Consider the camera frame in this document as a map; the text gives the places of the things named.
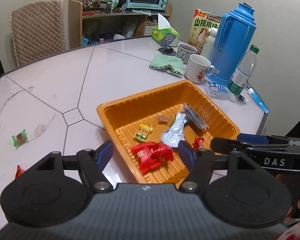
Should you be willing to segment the silver foil snack bag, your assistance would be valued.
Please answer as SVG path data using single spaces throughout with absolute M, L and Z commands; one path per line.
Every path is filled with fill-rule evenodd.
M 184 140 L 184 126 L 186 123 L 186 114 L 178 112 L 170 127 L 162 133 L 161 141 L 172 148 L 177 148 L 179 142 Z

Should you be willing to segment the black white snack sachet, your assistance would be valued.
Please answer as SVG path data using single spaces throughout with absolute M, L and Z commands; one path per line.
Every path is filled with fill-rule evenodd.
M 207 130 L 209 127 L 204 119 L 187 103 L 182 106 L 183 113 L 186 114 L 187 118 L 192 121 L 196 127 L 201 130 Z

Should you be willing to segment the clear brown biscuit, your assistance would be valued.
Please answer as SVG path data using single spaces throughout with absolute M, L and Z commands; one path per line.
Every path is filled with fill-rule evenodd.
M 157 113 L 155 117 L 157 118 L 159 124 L 168 125 L 171 122 L 171 117 L 166 114 Z

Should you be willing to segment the yellow candy packet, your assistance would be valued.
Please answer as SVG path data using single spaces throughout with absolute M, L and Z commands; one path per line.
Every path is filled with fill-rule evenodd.
M 153 127 L 144 124 L 139 125 L 139 130 L 135 133 L 134 139 L 140 142 L 146 142 L 148 136 L 153 132 Z

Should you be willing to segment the dark red candy packet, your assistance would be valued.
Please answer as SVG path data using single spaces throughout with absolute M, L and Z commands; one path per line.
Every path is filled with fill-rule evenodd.
M 205 138 L 195 137 L 194 143 L 193 143 L 193 148 L 197 151 L 203 149 L 204 148 L 204 141 L 205 141 Z

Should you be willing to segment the blue toothpaste tube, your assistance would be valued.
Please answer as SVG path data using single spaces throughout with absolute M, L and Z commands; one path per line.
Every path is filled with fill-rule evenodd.
M 254 91 L 254 89 L 249 85 L 245 85 L 245 87 L 247 89 L 247 93 L 252 98 L 252 100 L 258 105 L 258 107 L 260 107 L 260 109 L 262 109 L 264 114 L 268 114 L 269 113 L 268 107 L 266 106 L 264 101 L 259 97 L 259 95 Z

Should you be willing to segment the crumpled red snack packet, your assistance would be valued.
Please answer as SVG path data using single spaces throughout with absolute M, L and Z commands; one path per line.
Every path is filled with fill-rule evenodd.
M 151 146 L 151 158 L 163 159 L 164 161 L 174 161 L 173 150 L 170 146 L 159 142 Z

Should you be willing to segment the large red snack packet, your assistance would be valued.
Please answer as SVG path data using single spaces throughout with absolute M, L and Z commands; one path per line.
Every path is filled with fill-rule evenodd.
M 161 168 L 161 160 L 151 158 L 152 153 L 157 150 L 158 147 L 159 143 L 144 142 L 130 148 L 132 154 L 139 159 L 139 170 L 142 174 Z

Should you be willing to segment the blue tissue pack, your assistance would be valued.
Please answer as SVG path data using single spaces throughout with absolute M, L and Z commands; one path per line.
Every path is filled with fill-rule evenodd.
M 218 100 L 228 100 L 231 102 L 236 101 L 236 97 L 232 94 L 224 85 L 220 83 L 215 83 L 211 81 L 207 81 L 204 85 L 205 93 L 213 99 Z

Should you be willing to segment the clear plastic water bottle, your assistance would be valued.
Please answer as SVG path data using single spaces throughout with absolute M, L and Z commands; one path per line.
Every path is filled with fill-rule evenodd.
M 256 67 L 256 58 L 259 52 L 259 48 L 252 44 L 249 51 L 245 53 L 241 62 L 237 65 L 233 72 L 227 88 L 234 96 L 239 96 L 244 89 L 245 85 L 248 84 L 250 77 Z

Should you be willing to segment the red candy packet on table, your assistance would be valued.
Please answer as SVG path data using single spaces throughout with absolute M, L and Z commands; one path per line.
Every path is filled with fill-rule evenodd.
M 15 178 L 18 178 L 19 176 L 21 176 L 25 171 L 21 168 L 20 165 L 17 166 L 17 171 L 15 173 Z

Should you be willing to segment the green wrapped candy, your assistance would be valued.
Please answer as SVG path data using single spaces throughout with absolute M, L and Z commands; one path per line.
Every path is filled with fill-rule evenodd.
M 18 148 L 27 142 L 26 130 L 23 129 L 18 135 L 12 136 L 14 147 Z

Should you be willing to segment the white cartoon mug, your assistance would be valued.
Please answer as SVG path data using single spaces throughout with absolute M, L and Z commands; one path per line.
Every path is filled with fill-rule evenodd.
M 207 58 L 192 54 L 185 68 L 184 75 L 188 80 L 194 83 L 201 83 L 205 77 L 212 75 L 215 70 L 215 67 Z

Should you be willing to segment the green cleaning cloth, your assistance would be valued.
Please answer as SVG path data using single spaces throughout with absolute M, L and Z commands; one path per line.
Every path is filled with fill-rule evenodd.
M 178 77 L 184 74 L 183 61 L 180 58 L 161 53 L 155 55 L 149 67 Z

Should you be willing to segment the patterned grey mug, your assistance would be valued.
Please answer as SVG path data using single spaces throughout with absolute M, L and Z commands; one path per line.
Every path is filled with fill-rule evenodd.
M 183 61 L 183 64 L 188 64 L 190 56 L 192 54 L 197 54 L 198 50 L 187 43 L 181 43 L 178 45 L 178 50 L 176 57 Z

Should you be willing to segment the blue thermos flask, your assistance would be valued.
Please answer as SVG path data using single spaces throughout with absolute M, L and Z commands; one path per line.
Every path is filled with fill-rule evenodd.
M 213 45 L 211 63 L 217 69 L 209 79 L 227 85 L 256 30 L 255 9 L 246 3 L 222 16 Z

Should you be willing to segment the grey phone stand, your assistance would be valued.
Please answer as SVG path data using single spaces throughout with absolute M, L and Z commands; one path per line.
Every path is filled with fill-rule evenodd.
M 176 39 L 176 36 L 172 33 L 166 34 L 163 39 L 160 41 L 160 48 L 159 51 L 168 56 L 175 56 L 177 53 L 171 47 L 172 42 Z

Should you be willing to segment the walnut drink carton box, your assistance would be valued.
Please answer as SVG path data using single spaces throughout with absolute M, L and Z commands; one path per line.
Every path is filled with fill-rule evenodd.
M 210 36 L 210 29 L 218 29 L 221 20 L 221 16 L 195 9 L 188 44 L 197 49 L 197 54 L 201 54 Z

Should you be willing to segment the green tissue box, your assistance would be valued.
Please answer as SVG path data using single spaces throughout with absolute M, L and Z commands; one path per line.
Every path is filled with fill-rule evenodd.
M 176 39 L 172 42 L 171 47 L 177 47 L 180 34 L 171 27 L 167 18 L 158 13 L 158 22 L 157 25 L 153 27 L 151 37 L 159 44 L 163 37 L 168 33 L 172 33 L 176 36 Z

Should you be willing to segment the quilted beige chair far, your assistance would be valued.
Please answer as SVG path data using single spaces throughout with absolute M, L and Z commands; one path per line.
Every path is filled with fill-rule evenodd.
M 65 51 L 63 1 L 40 1 L 10 13 L 18 67 Z

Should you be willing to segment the wooden shelf unit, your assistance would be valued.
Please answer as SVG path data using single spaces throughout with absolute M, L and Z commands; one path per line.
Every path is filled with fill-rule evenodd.
M 156 11 L 152 11 L 151 16 L 138 11 L 84 11 L 80 0 L 68 0 L 69 48 L 82 47 L 84 37 L 94 41 L 99 38 L 111 40 L 114 34 L 122 34 L 125 25 L 133 20 L 136 20 L 133 37 L 151 35 L 152 28 L 156 25 L 151 22 L 154 18 L 158 18 Z

